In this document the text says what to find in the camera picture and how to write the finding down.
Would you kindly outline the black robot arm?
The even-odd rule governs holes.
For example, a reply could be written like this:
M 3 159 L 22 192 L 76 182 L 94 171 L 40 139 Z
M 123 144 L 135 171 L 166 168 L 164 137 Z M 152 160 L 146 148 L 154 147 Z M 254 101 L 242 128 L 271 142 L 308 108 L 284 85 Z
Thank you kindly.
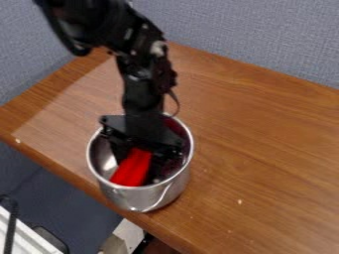
M 104 115 L 107 140 L 118 169 L 110 181 L 140 187 L 150 172 L 176 159 L 180 136 L 164 116 L 164 96 L 176 85 L 162 30 L 126 0 L 34 0 L 64 47 L 78 57 L 106 48 L 123 80 L 122 115 Z

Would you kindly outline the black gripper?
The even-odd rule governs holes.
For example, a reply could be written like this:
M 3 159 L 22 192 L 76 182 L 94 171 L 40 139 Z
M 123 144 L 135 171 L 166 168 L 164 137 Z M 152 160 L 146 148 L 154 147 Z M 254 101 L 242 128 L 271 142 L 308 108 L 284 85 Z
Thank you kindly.
M 167 125 L 168 117 L 159 109 L 143 112 L 126 111 L 123 115 L 103 115 L 100 135 L 110 142 L 116 162 L 127 158 L 130 150 L 148 151 L 151 164 L 146 183 L 160 184 L 178 171 L 182 164 L 184 141 Z

